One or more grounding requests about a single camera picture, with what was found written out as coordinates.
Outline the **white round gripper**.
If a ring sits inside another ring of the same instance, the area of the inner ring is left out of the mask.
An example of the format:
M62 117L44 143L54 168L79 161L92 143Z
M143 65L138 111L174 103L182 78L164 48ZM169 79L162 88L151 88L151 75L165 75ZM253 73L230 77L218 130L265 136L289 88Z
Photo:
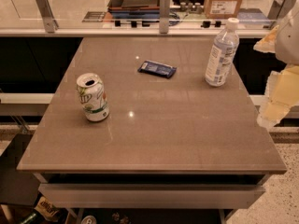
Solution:
M299 103L299 0L293 8L253 49L274 53L288 63L281 71L272 71L267 79L257 122L265 129L279 124Z

